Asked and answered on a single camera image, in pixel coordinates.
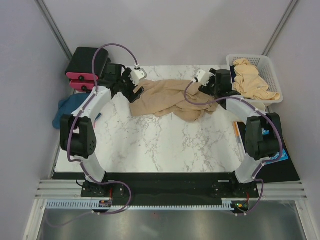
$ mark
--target tan fabric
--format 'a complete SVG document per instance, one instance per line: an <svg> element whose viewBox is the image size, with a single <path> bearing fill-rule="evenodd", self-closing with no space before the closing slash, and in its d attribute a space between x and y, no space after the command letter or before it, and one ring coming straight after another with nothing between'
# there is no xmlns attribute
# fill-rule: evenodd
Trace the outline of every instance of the tan fabric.
<svg viewBox="0 0 320 240"><path fill-rule="evenodd" d="M236 77L233 87L248 99L256 100L278 100L278 92L267 91L269 85L259 76L256 66L245 59L241 58L233 62Z"/></svg>
<svg viewBox="0 0 320 240"><path fill-rule="evenodd" d="M141 98L130 104L133 117L153 114L161 117L174 113L182 120L194 122L201 118L205 112L212 114L217 104L196 106L185 100L184 92L190 80L144 80L139 83L136 91L144 87ZM207 103L213 98L198 91L199 83L192 84L188 91L188 99L195 103Z"/></svg>

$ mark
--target marble table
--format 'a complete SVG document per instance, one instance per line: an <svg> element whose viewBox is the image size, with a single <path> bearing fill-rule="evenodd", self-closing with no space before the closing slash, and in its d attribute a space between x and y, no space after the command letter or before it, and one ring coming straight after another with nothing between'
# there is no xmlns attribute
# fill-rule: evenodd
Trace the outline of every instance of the marble table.
<svg viewBox="0 0 320 240"><path fill-rule="evenodd" d="M198 69L212 65L144 66L147 79L191 80ZM183 173L232 172L242 161L234 133L238 118L218 107L212 114L188 123L174 114L163 117L131 117L129 103L121 94L105 105L95 123L96 155L106 172ZM60 151L56 173L82 172Z"/></svg>

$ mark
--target gray wall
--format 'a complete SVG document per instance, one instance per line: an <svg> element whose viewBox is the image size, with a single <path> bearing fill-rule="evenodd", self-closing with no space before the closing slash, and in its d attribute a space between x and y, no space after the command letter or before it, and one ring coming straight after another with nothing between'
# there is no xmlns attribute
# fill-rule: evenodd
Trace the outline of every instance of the gray wall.
<svg viewBox="0 0 320 240"><path fill-rule="evenodd" d="M284 100L272 110L320 228L320 1L302 0L270 53Z"/></svg>
<svg viewBox="0 0 320 240"><path fill-rule="evenodd" d="M262 54L290 0L44 0L67 45L123 44L141 65L219 65ZM108 48L113 61L128 53Z"/></svg>
<svg viewBox="0 0 320 240"><path fill-rule="evenodd" d="M0 33L0 233L19 240L58 141L68 62L33 0L2 1Z"/></svg>

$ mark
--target crumpled towel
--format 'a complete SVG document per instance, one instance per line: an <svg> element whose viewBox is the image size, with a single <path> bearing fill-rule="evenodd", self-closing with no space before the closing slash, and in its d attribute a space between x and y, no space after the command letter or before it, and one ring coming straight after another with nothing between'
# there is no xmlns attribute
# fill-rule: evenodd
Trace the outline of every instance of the crumpled towel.
<svg viewBox="0 0 320 240"><path fill-rule="evenodd" d="M197 106L185 100L184 92L189 83L189 80L141 81L135 91L144 87L144 93L140 99L129 105L132 116L153 114L161 117L174 113L184 121L194 122L205 113L212 114L217 108L216 103ZM198 90L199 86L199 83L193 83L189 87L187 90L188 99L195 103L212 101L211 96Z"/></svg>
<svg viewBox="0 0 320 240"><path fill-rule="evenodd" d="M267 91L269 85L259 76L256 66L246 58L241 58L233 62L236 77L233 87L242 96L248 99L256 100L278 100L280 93Z"/></svg>

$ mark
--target black wire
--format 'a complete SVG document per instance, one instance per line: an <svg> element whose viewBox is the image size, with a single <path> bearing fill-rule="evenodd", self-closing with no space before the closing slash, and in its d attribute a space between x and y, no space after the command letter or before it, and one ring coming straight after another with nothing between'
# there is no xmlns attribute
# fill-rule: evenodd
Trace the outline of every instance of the black wire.
<svg viewBox="0 0 320 240"><path fill-rule="evenodd" d="M84 187L83 185L81 185L79 182L78 182L78 180L75 180L75 183L77 184L77 185L79 185L80 187Z"/></svg>

